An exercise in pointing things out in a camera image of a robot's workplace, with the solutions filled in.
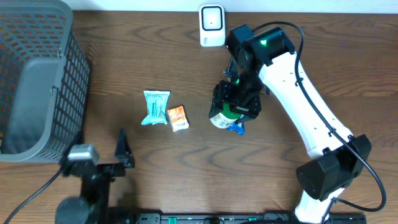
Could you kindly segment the orange tissue pack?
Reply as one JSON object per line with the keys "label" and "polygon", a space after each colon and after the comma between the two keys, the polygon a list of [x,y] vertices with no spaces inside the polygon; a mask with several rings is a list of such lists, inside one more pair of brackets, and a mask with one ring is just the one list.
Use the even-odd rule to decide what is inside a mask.
{"label": "orange tissue pack", "polygon": [[188,129],[190,127],[183,106],[169,109],[167,112],[173,132]]}

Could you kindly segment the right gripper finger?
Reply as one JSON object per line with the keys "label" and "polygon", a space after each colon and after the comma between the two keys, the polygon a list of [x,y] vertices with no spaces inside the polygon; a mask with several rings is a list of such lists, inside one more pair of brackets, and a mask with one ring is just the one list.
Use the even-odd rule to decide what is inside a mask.
{"label": "right gripper finger", "polygon": [[236,124],[245,123],[246,121],[251,121],[257,118],[259,111],[257,109],[249,110],[247,108],[236,107],[234,109],[235,113],[241,116],[235,121]]}
{"label": "right gripper finger", "polygon": [[222,96],[218,90],[213,90],[212,102],[209,111],[209,118],[212,118],[223,111]]}

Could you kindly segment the blue snack bar wrapper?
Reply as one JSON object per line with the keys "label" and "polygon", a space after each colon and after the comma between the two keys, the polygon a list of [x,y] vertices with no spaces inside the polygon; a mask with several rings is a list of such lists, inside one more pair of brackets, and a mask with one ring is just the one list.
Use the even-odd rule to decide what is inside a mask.
{"label": "blue snack bar wrapper", "polygon": [[228,131],[234,131],[238,135],[244,135],[245,134],[245,128],[244,128],[244,123],[233,123],[231,126],[226,128]]}

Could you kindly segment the green lid jar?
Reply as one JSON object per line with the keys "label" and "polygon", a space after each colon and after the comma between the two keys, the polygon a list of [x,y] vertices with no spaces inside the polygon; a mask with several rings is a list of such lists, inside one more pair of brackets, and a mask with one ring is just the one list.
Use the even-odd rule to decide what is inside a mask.
{"label": "green lid jar", "polygon": [[226,129],[241,117],[241,114],[232,112],[227,103],[222,103],[222,110],[210,117],[211,123],[217,128]]}

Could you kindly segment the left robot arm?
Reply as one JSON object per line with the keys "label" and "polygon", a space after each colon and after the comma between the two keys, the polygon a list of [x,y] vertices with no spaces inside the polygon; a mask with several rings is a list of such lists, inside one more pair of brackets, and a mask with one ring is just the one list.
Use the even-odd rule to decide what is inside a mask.
{"label": "left robot arm", "polygon": [[119,132],[115,163],[100,164],[94,145],[83,144],[79,131],[62,154],[60,168],[64,177],[81,179],[80,195],[60,202],[55,212],[56,223],[135,223],[136,216],[124,207],[110,207],[110,185],[124,177],[135,166],[125,129]]}

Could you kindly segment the teal wet wipes pack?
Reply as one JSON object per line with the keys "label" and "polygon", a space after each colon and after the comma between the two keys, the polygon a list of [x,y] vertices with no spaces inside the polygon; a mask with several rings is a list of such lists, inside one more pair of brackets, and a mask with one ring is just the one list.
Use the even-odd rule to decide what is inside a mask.
{"label": "teal wet wipes pack", "polygon": [[167,124],[165,114],[170,91],[145,90],[147,116],[142,120],[143,126],[148,124]]}

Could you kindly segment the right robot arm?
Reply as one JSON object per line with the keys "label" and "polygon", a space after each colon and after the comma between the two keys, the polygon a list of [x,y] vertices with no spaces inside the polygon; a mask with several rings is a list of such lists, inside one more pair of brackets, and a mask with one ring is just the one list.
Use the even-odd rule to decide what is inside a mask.
{"label": "right robot arm", "polygon": [[256,119],[261,91],[273,93],[297,128],[310,160],[297,168],[303,188],[293,213],[294,223],[328,223],[331,206],[363,169],[372,146],[333,114],[313,86],[283,22],[257,29],[247,25],[230,31],[225,40],[231,60],[226,79],[214,87],[209,119],[226,129]]}

